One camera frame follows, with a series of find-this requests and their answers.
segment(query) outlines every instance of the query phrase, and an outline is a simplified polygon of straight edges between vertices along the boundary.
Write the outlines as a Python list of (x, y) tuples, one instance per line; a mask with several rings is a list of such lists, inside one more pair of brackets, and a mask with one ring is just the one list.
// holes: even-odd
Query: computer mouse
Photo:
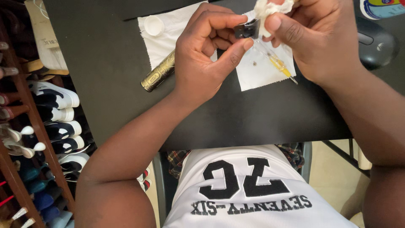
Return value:
[(384, 67), (398, 55), (399, 42), (391, 33), (361, 17), (356, 24), (360, 61), (368, 70)]

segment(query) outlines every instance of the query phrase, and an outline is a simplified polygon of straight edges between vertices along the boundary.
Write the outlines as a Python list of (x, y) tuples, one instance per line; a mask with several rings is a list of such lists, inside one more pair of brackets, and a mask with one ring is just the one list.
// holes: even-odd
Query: cable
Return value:
[(41, 2), (41, 3), (39, 4), (39, 6), (38, 6), (38, 5), (35, 3), (35, 0), (34, 0), (34, 5), (35, 5), (36, 7), (38, 7), (38, 9), (41, 10), (42, 16), (44, 16), (45, 18), (49, 19), (49, 17), (45, 16), (45, 14), (44, 14), (44, 12), (45, 12), (45, 13), (48, 13), (48, 12), (42, 8), (42, 4), (43, 4), (43, 3), (44, 3), (44, 2)]

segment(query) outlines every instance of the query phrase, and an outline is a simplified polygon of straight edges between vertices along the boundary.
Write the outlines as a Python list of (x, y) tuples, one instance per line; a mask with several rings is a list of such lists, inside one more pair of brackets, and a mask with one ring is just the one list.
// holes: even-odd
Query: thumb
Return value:
[(266, 30), (283, 43), (297, 51), (305, 51), (314, 40), (316, 34), (283, 13), (274, 13), (266, 18)]
[(249, 48), (253, 46), (251, 38), (240, 39), (232, 44), (221, 57), (211, 64), (215, 72), (223, 75), (224, 79), (230, 74), (235, 67), (240, 63), (243, 55)]

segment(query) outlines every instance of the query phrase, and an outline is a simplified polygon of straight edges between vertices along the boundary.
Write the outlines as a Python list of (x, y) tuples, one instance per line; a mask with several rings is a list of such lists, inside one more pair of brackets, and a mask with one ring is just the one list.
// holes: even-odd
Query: white paper towel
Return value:
[[(251, 21), (255, 17), (255, 12), (250, 11), (244, 15), (247, 15), (249, 18), (248, 21)], [(285, 44), (281, 44), (278, 48), (273, 48), (271, 42), (265, 44), (276, 53), (279, 59), (284, 61), (291, 75), (296, 76), (291, 48)], [(242, 91), (288, 79), (282, 72), (274, 67), (269, 59), (265, 58), (254, 47), (245, 53), (241, 62), (236, 67), (236, 71)]]
[[(151, 36), (145, 31), (146, 17), (138, 17), (139, 29), (141, 30), (143, 40), (145, 41), (151, 63), (151, 70), (159, 65), (159, 63), (174, 50), (177, 38), (181, 35), (191, 16), (201, 3), (203, 2), (189, 5), (168, 13), (155, 15), (164, 23), (164, 32), (158, 37)], [(217, 60), (216, 51), (211, 57), (211, 60)]]

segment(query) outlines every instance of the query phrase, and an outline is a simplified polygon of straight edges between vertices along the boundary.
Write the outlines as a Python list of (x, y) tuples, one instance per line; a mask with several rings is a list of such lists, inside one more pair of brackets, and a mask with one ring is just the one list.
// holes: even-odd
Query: wooden shoe rack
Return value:
[[(44, 124), (41, 120), (41, 117), (38, 113), (38, 110), (35, 106), (34, 99), (32, 98), (31, 91), (28, 88), (26, 81), (26, 75), (21, 68), (21, 65), (18, 61), (18, 58), (15, 54), (15, 51), (12, 47), (12, 44), (7, 34), (7, 30), (3, 24), (3, 21), (0, 17), (0, 41), (7, 42), (9, 44), (9, 49), (3, 50), (3, 61), (5, 61), (7, 67), (16, 67), (19, 70), (18, 75), (11, 76), (15, 87), (17, 88), (18, 94), (21, 98), (21, 102), (29, 107), (27, 115), (31, 122), (34, 132), (39, 140), (46, 145), (46, 149), (43, 151), (45, 155), (46, 162), (49, 165), (53, 175), (55, 176), (56, 184), (63, 189), (62, 196), (68, 201), (67, 207), (68, 210), (72, 213), (75, 212), (75, 201), (70, 192), (68, 184), (63, 175), (61, 166), (58, 163), (58, 158), (56, 157), (55, 152), (53, 151), (51, 141), (49, 140), (48, 134), (45, 130)], [(35, 223), (32, 227), (35, 228), (45, 228), (39, 212), (36, 210), (28, 191), (25, 189), (23, 181), (20, 179), (14, 164), (8, 154), (8, 149), (0, 143), (0, 169), (5, 177), (7, 184), (9, 185), (11, 191), (14, 193), (14, 197), (17, 199), (20, 207), (26, 207), (28, 212), (26, 216), (28, 218), (34, 218)]]

